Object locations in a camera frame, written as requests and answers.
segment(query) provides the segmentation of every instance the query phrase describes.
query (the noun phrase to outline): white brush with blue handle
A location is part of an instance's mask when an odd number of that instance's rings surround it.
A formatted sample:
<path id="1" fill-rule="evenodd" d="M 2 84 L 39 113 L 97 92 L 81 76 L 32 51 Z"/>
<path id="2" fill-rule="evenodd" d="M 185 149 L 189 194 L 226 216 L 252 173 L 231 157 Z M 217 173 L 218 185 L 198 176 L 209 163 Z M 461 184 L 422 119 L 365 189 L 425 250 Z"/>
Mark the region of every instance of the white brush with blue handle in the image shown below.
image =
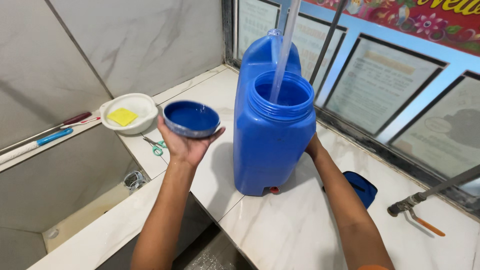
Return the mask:
<path id="1" fill-rule="evenodd" d="M 70 133 L 72 133 L 72 132 L 73 132 L 73 129 L 67 128 L 67 129 L 64 129 L 64 130 L 62 130 L 62 131 L 60 131 L 60 132 L 57 132 L 57 133 L 55 133 L 55 134 L 49 135 L 49 136 L 47 136 L 47 137 L 45 137 L 45 138 L 41 138 L 41 139 L 39 139 L 39 140 L 37 140 L 37 141 L 33 141 L 33 142 L 31 142 L 31 143 L 28 143 L 28 144 L 26 144 L 26 145 L 24 145 L 24 146 L 22 146 L 22 147 L 19 147 L 19 148 L 15 149 L 15 150 L 12 150 L 12 151 L 10 151 L 10 152 L 8 152 L 8 153 L 5 153 L 5 154 L 3 154 L 3 155 L 0 156 L 0 164 L 4 164 L 5 162 L 7 162 L 7 161 L 9 161 L 9 160 L 12 160 L 12 159 L 14 159 L 14 158 L 16 158 L 16 157 L 18 157 L 18 156 L 20 156 L 20 155 L 23 155 L 23 154 L 25 154 L 25 153 L 27 153 L 27 152 L 30 152 L 30 151 L 32 151 L 32 150 L 35 149 L 35 148 L 38 148 L 38 147 L 40 147 L 40 146 L 42 146 L 42 145 L 45 145 L 45 144 L 47 144 L 47 143 L 49 143 L 49 142 L 51 142 L 51 141 L 53 141 L 53 140 L 56 140 L 56 139 L 58 139 L 58 138 L 60 138 L 60 137 L 63 137 L 63 136 L 65 136 L 65 135 L 68 135 L 68 134 L 70 134 Z"/>

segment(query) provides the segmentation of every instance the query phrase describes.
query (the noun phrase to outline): hand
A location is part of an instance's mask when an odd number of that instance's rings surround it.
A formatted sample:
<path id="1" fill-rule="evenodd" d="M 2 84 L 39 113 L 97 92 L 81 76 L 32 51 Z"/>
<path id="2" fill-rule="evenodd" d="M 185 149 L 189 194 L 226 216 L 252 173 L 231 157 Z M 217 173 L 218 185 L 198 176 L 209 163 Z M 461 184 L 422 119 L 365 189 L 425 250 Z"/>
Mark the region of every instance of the hand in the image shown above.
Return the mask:
<path id="1" fill-rule="evenodd" d="M 157 128 L 162 134 L 163 139 L 170 153 L 170 161 L 186 162 L 193 168 L 196 168 L 200 161 L 204 158 L 208 147 L 225 131 L 225 127 L 221 127 L 217 132 L 207 138 L 192 139 L 186 138 L 173 133 L 166 125 L 165 119 L 158 116 Z"/>
<path id="2" fill-rule="evenodd" d="M 315 132 L 312 139 L 308 143 L 307 148 L 305 149 L 305 153 L 307 153 L 312 159 L 315 159 L 322 149 L 324 149 L 324 147 L 322 146 L 322 143 L 318 139 L 317 133 Z"/>

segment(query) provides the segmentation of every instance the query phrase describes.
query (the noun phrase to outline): toothbrush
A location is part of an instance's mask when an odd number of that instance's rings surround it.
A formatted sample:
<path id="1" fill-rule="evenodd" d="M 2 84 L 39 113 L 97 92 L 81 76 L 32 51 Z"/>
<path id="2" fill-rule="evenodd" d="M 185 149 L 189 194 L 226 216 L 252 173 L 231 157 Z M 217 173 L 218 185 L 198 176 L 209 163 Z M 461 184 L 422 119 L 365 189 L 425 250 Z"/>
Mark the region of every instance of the toothbrush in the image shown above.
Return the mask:
<path id="1" fill-rule="evenodd" d="M 69 127 L 73 127 L 73 126 L 77 126 L 77 125 L 84 125 L 84 124 L 88 124 L 88 123 L 90 123 L 90 122 L 97 121 L 97 120 L 100 120 L 100 116 L 95 117 L 95 118 L 92 118 L 92 119 L 89 119 L 89 120 L 81 121 L 81 122 L 78 122 L 78 123 L 73 123 L 73 124 L 65 125 L 65 126 L 61 127 L 61 129 L 69 128 Z"/>
<path id="2" fill-rule="evenodd" d="M 6 154 L 3 154 L 0 156 L 0 164 L 4 164 L 5 162 L 9 161 L 9 160 L 12 160 L 20 155 L 23 155 L 27 152 L 30 152 L 32 151 L 33 149 L 35 148 L 39 148 L 40 146 L 42 145 L 45 145 L 55 139 L 58 139 L 60 137 L 63 137 L 65 135 L 68 135 L 68 134 L 71 134 L 73 132 L 73 129 L 71 128 L 67 128 L 67 129 L 64 129 L 60 132 L 57 132 L 55 134 L 52 134 L 52 135 L 49 135 L 47 137 L 44 137 L 44 138 L 41 138 L 37 141 L 33 141 L 31 143 L 28 143 L 22 147 L 19 147 L 15 150 L 12 150 Z"/>

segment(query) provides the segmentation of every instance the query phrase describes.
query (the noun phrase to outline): red handle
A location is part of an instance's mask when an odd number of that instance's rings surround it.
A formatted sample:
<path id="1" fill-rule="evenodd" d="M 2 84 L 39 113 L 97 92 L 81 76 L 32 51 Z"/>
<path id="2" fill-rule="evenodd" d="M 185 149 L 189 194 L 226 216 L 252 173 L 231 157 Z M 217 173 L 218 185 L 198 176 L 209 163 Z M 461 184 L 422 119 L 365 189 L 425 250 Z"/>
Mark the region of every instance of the red handle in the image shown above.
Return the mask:
<path id="1" fill-rule="evenodd" d="M 92 115 L 91 112 L 84 112 L 80 115 L 77 115 L 73 118 L 70 118 L 68 120 L 66 120 L 65 122 L 63 122 L 64 125 L 69 125 L 69 124 L 73 124 L 73 123 L 76 123 L 76 122 L 80 122 L 81 120 L 87 118 L 87 117 L 90 117 Z"/>

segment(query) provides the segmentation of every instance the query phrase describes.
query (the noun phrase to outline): colorful banner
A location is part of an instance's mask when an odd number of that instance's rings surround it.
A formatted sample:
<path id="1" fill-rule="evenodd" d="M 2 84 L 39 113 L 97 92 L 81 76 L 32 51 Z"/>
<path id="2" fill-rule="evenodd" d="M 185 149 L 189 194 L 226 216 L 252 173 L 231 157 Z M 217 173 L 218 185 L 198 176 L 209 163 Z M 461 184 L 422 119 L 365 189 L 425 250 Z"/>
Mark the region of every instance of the colorful banner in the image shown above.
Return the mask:
<path id="1" fill-rule="evenodd" d="M 336 10 L 340 0 L 304 0 Z M 480 56 L 480 0 L 347 0 L 344 14 Z"/>

